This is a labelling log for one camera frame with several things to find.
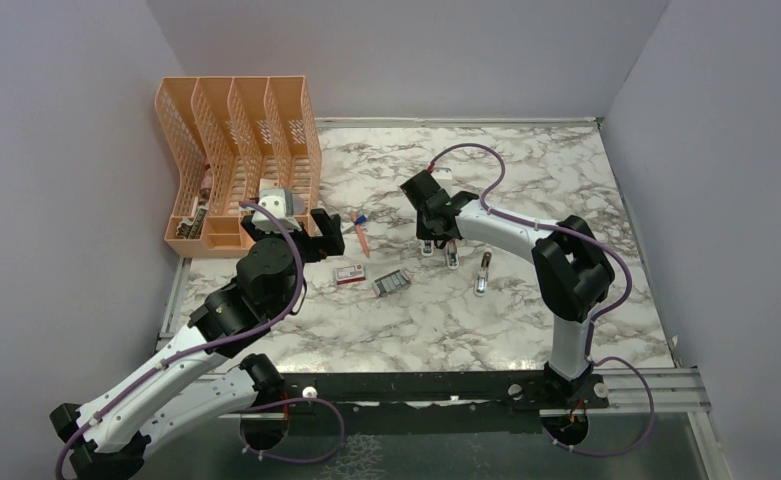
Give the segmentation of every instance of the white wall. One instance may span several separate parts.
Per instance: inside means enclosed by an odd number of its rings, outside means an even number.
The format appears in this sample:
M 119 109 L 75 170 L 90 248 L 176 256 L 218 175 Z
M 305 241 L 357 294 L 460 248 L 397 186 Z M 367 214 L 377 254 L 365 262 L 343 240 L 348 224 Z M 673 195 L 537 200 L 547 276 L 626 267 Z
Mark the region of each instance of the white wall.
M 318 116 L 602 116 L 666 0 L 147 0 L 192 75 L 307 74 Z
M 48 419 L 151 353 L 176 258 L 142 0 L 0 1 L 0 479 L 49 478 Z
M 781 0 L 672 0 L 602 133 L 735 478 L 781 478 Z

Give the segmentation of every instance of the gray veining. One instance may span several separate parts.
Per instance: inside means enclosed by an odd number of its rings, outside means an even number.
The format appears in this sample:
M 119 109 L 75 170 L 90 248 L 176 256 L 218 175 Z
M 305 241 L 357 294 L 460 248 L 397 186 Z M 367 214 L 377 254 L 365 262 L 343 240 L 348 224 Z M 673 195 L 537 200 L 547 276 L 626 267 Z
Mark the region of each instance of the gray veining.
M 505 158 L 507 175 L 488 197 L 492 205 L 555 220 L 579 215 L 628 263 L 634 292 L 600 319 L 594 357 L 619 355 L 640 367 L 673 366 L 596 128 L 334 128 L 321 130 L 320 141 L 320 203 L 344 219 L 352 209 L 366 214 L 372 255 L 363 255 L 351 232 L 344 257 L 307 266 L 309 293 L 302 311 L 249 349 L 269 355 L 281 371 L 542 368 L 552 319 L 531 264 L 494 249 L 487 293 L 476 297 L 483 245 L 460 242 L 461 267 L 455 271 L 446 268 L 442 251 L 420 256 L 415 213 L 398 186 L 434 154 L 460 142 L 483 143 Z M 456 188 L 477 193 L 498 176 L 496 160 L 472 149 L 450 153 L 441 166 L 452 168 Z M 235 263 L 193 261 L 179 324 L 233 276 Z M 365 265 L 367 281 L 335 285 L 334 268 L 353 263 Z M 413 285 L 376 299 L 370 281 L 401 267 L 413 274 Z M 623 287 L 618 270 L 609 299 Z

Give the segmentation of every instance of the red and white box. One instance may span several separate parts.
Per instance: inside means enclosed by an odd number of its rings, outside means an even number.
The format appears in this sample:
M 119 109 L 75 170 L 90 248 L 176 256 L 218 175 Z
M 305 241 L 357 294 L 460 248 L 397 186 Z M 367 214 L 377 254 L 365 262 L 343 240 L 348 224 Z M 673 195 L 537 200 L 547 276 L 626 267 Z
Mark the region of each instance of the red and white box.
M 337 281 L 337 285 L 366 280 L 363 265 L 349 265 L 348 267 L 340 267 L 334 270 L 334 280 Z

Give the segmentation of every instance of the white marble surface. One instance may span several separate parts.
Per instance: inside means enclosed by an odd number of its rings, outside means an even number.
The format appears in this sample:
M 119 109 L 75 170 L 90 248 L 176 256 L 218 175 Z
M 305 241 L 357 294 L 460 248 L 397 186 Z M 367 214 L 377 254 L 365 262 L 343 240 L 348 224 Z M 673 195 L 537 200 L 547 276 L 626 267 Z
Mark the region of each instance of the white marble surface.
M 551 348 L 552 318 L 534 267 L 496 249 L 487 294 L 476 297 L 473 280 L 485 247 L 461 242 L 456 271 L 446 268 L 442 252 L 421 257 L 415 212 L 398 187 L 443 148 L 479 142 L 494 147 L 508 164 L 505 180 L 488 197 L 492 205 L 558 220 L 577 214 L 630 266 L 634 292 L 599 320 L 594 357 L 611 354 L 639 367 L 673 366 L 595 127 L 336 128 L 321 131 L 320 141 L 320 203 L 344 219 L 351 209 L 369 217 L 371 258 L 361 252 L 355 233 L 348 234 L 345 256 L 307 266 L 310 291 L 301 313 L 246 353 L 266 353 L 281 371 L 290 372 L 542 368 Z M 449 154 L 441 166 L 452 168 L 457 186 L 476 193 L 498 176 L 496 160 L 473 149 Z M 178 325 L 234 275 L 235 263 L 192 262 Z M 366 265 L 368 280 L 335 285 L 333 269 L 353 263 Z M 400 267 L 413 274 L 411 288 L 376 299 L 369 280 Z M 609 301 L 623 286 L 617 270 Z

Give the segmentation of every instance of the purple cable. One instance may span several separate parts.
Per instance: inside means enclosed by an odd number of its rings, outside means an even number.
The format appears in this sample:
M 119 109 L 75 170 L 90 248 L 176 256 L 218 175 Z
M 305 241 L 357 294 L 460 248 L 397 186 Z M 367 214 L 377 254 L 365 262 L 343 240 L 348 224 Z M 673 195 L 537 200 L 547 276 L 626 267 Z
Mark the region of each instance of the purple cable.
M 576 455 L 584 455 L 585 457 L 606 458 L 606 457 L 617 457 L 620 455 L 625 455 L 627 453 L 630 453 L 642 447 L 643 444 L 646 443 L 647 440 L 649 440 L 649 434 L 652 433 L 652 428 L 655 426 L 655 399 L 652 397 L 652 389 L 649 388 L 649 383 L 646 381 L 646 378 L 639 371 L 637 371 L 637 369 L 632 364 L 628 363 L 627 361 L 623 360 L 620 357 L 605 357 L 602 360 L 595 362 L 593 365 L 596 367 L 601 367 L 602 365 L 608 363 L 611 360 L 620 362 L 626 367 L 628 367 L 632 372 L 634 372 L 635 375 L 637 375 L 637 378 L 640 379 L 640 383 L 643 384 L 643 388 L 646 389 L 646 396 L 649 398 L 649 424 L 646 425 L 646 430 L 643 431 L 643 434 L 637 440 L 635 440 L 634 443 L 632 443 L 626 448 L 620 450 L 614 450 L 613 452 L 595 452 L 593 450 L 582 450 L 580 448 L 575 448 L 575 447 L 570 449 L 569 445 L 564 445 L 558 440 L 555 440 L 552 434 L 549 433 L 548 430 L 544 429 L 546 435 L 549 435 L 549 438 L 552 439 L 552 442 L 555 445 L 563 448 L 564 450 L 569 451 L 570 453 L 575 453 Z
M 254 210 L 264 214 L 266 218 L 268 218 L 270 221 L 272 221 L 273 225 L 275 225 L 275 228 L 278 229 L 279 232 L 284 236 L 284 240 L 287 242 L 287 245 L 290 247 L 290 251 L 293 252 L 293 259 L 296 261 L 296 285 L 303 285 L 304 284 L 304 264 L 302 263 L 302 256 L 299 255 L 299 249 L 296 247 L 296 242 L 293 241 L 293 237 L 290 236 L 290 234 L 287 232 L 287 229 L 284 227 L 284 225 L 281 224 L 281 222 L 275 218 L 274 215 L 269 213 L 265 208 L 261 207 L 260 205 L 256 205 L 252 202 L 246 202 L 250 208 L 253 208 Z M 197 345 L 193 348 L 188 348 L 187 350 L 184 350 L 182 352 L 178 352 L 175 355 L 172 355 L 171 357 L 167 357 L 166 359 L 162 360 L 164 370 L 165 367 L 171 365 L 177 360 L 180 360 L 188 355 L 192 355 L 197 352 L 201 352 L 202 350 L 208 350 L 211 348 L 217 348 L 221 347 L 223 345 L 228 345 L 232 342 L 238 342 L 240 340 L 252 337 L 260 332 L 263 332 L 264 330 L 269 330 L 272 328 L 276 323 L 280 322 L 284 319 L 296 306 L 296 302 L 299 300 L 300 296 L 299 289 L 296 289 L 295 292 L 293 292 L 293 298 L 290 299 L 290 303 L 287 305 L 286 308 L 284 308 L 284 311 L 279 313 L 275 318 L 272 320 L 266 322 L 263 325 L 260 325 L 258 327 L 255 327 L 247 332 L 243 332 L 239 335 L 234 335 L 233 337 L 226 337 L 226 338 L 220 338 L 219 340 L 214 340 L 212 342 L 208 342 L 202 345 Z M 105 415 L 107 415 L 111 410 L 113 410 L 122 400 L 124 400 L 128 395 L 131 394 L 134 390 L 140 387 L 140 385 L 144 384 L 146 381 L 148 381 L 151 377 L 156 375 L 159 371 L 157 368 L 152 368 L 151 370 L 147 371 L 146 373 L 140 375 L 139 378 L 134 380 L 128 387 L 126 387 L 124 390 L 119 392 L 118 395 L 116 395 L 113 400 L 107 403 L 104 407 L 102 407 L 101 410 L 98 410 L 97 412 L 93 413 L 92 419 L 98 421 L 101 421 L 102 418 L 104 418 Z M 63 462 L 66 460 L 66 455 L 69 454 L 69 451 L 72 450 L 72 446 L 75 444 L 76 441 L 78 441 L 79 438 L 81 438 L 84 433 L 89 430 L 91 425 L 89 422 L 85 423 L 83 426 L 78 427 L 78 430 L 75 431 L 75 433 L 72 434 L 71 437 L 69 437 L 69 440 L 63 445 L 63 449 L 60 451 L 60 455 L 57 457 L 57 463 L 54 467 L 54 476 L 57 480 L 67 480 L 63 476 Z
M 590 327 L 588 328 L 587 341 L 586 341 L 586 346 L 585 346 L 585 353 L 587 355 L 590 355 L 591 339 L 593 338 L 593 330 L 594 330 L 594 326 L 596 324 L 596 320 L 598 320 L 599 317 L 601 317 L 602 315 L 610 312 L 611 310 L 613 310 L 613 309 L 619 307 L 620 305 L 622 305 L 623 303 L 625 303 L 626 299 L 628 299 L 629 295 L 631 295 L 632 286 L 633 286 L 634 282 L 632 280 L 631 271 L 629 271 L 628 265 L 626 265 L 625 260 L 623 260 L 622 257 L 620 257 L 617 254 L 617 252 L 615 252 L 611 247 L 609 247 L 608 245 L 605 245 L 604 243 L 600 242 L 599 240 L 596 240 L 595 238 L 591 238 L 591 237 L 589 237 L 587 235 L 584 235 L 583 233 L 579 233 L 579 232 L 576 232 L 574 230 L 570 230 L 568 228 L 564 228 L 564 227 L 562 227 L 560 225 L 548 225 L 548 224 L 543 224 L 543 223 L 541 223 L 541 224 L 534 224 L 534 223 L 531 223 L 531 222 L 529 222 L 528 220 L 526 220 L 524 218 L 519 218 L 519 217 L 517 217 L 515 215 L 511 215 L 510 213 L 502 212 L 502 211 L 496 210 L 495 208 L 491 208 L 490 205 L 487 204 L 487 200 L 486 200 L 487 199 L 487 195 L 490 192 L 492 192 L 500 183 L 502 183 L 502 180 L 505 178 L 505 160 L 502 158 L 501 155 L 499 155 L 499 152 L 497 152 L 496 150 L 494 150 L 494 149 L 492 149 L 492 148 L 490 148 L 490 147 L 488 147 L 486 145 L 482 145 L 480 143 L 459 143 L 457 145 L 453 145 L 453 146 L 443 150 L 442 152 L 438 153 L 431 160 L 431 162 L 429 162 L 428 170 L 431 171 L 434 168 L 434 164 L 437 163 L 437 160 L 439 160 L 441 157 L 443 157 L 447 153 L 451 152 L 452 150 L 456 150 L 456 149 L 459 149 L 459 148 L 466 148 L 466 147 L 480 148 L 480 149 L 490 153 L 494 157 L 496 157 L 496 160 L 499 161 L 499 167 L 500 167 L 499 178 L 497 178 L 496 181 L 493 182 L 489 187 L 484 189 L 484 192 L 481 193 L 481 198 L 479 199 L 479 202 L 481 203 L 481 207 L 484 208 L 488 213 L 493 214 L 493 215 L 495 215 L 497 217 L 504 218 L 505 220 L 510 220 L 512 222 L 518 223 L 520 225 L 525 225 L 526 227 L 540 228 L 542 230 L 558 232 L 558 233 L 562 233 L 562 234 L 565 234 L 565 235 L 570 235 L 570 236 L 573 236 L 575 238 L 578 238 L 579 240 L 581 240 L 583 242 L 587 242 L 587 243 L 589 243 L 589 244 L 591 244 L 593 246 L 596 246 L 596 247 L 599 247 L 600 249 L 602 249 L 602 251 L 604 251 L 611 258 L 613 258 L 614 261 L 616 261 L 617 264 L 620 265 L 620 268 L 622 268 L 623 275 L 626 278 L 626 289 L 623 292 L 622 296 L 620 298 L 618 298 L 616 301 L 614 301 L 613 303 L 611 303 L 610 305 L 608 305 L 608 306 L 606 306 L 604 308 L 599 309 L 595 314 L 593 314 L 592 317 L 590 317 Z M 599 366 L 607 363 L 610 360 L 616 360 L 616 361 L 622 363 L 623 365 L 627 366 L 628 368 L 630 368 L 637 375 L 637 377 L 640 379 L 640 381 L 643 383 L 643 387 L 646 389 L 646 395 L 649 397 L 649 425 L 646 427 L 646 430 L 643 432 L 643 435 L 641 435 L 640 438 L 634 444 L 632 444 L 630 447 L 627 447 L 627 448 L 625 448 L 623 450 L 618 450 L 618 451 L 610 452 L 610 453 L 599 453 L 599 452 L 582 451 L 582 450 L 577 450 L 577 449 L 573 448 L 571 450 L 573 453 L 578 453 L 580 455 L 587 455 L 587 456 L 591 456 L 591 457 L 612 457 L 612 456 L 626 454 L 626 453 L 631 452 L 632 450 L 640 447 L 644 443 L 646 443 L 646 439 L 649 438 L 649 434 L 652 432 L 652 428 L 655 425 L 655 402 L 654 402 L 654 399 L 652 398 L 652 391 L 649 389 L 649 384 L 646 382 L 646 379 L 643 377 L 643 375 L 640 374 L 640 372 L 637 371 L 637 369 L 635 367 L 633 367 L 630 363 L 626 362 L 625 360 L 623 360 L 622 358 L 619 358 L 619 357 L 605 357 L 600 362 L 595 362 L 594 366 L 599 367 Z M 569 450 L 568 446 L 566 446 L 566 445 L 564 445 L 564 444 L 562 444 L 560 442 L 557 442 L 556 445 L 559 445 L 559 446 Z
M 240 441 L 243 442 L 244 453 L 252 452 L 255 455 L 258 455 L 259 458 L 271 458 L 273 460 L 279 460 L 287 463 L 295 463 L 297 465 L 310 465 L 312 463 L 319 463 L 328 460 L 329 458 L 333 457 L 337 452 L 339 452 L 340 449 L 343 448 L 343 443 L 345 443 L 346 441 L 346 425 L 343 422 L 343 415 L 340 414 L 340 410 L 337 410 L 337 407 L 335 407 L 334 404 L 332 404 L 327 400 L 323 400 L 321 398 L 288 398 L 286 400 L 280 400 L 278 402 L 272 402 L 266 405 L 247 408 L 246 410 L 243 410 L 241 413 L 260 412 L 262 410 L 268 410 L 270 408 L 275 408 L 275 407 L 280 407 L 282 405 L 289 405 L 291 403 L 300 403 L 300 402 L 321 403 L 326 407 L 330 408 L 332 412 L 334 412 L 334 415 L 337 417 L 337 422 L 340 424 L 340 435 L 337 437 L 337 443 L 334 444 L 334 447 L 332 447 L 331 450 L 314 458 L 290 458 L 290 457 L 283 457 L 281 455 L 275 455 L 272 453 L 260 452 L 249 446 L 249 442 L 246 440 L 246 432 L 244 431 L 243 427 L 240 426 Z

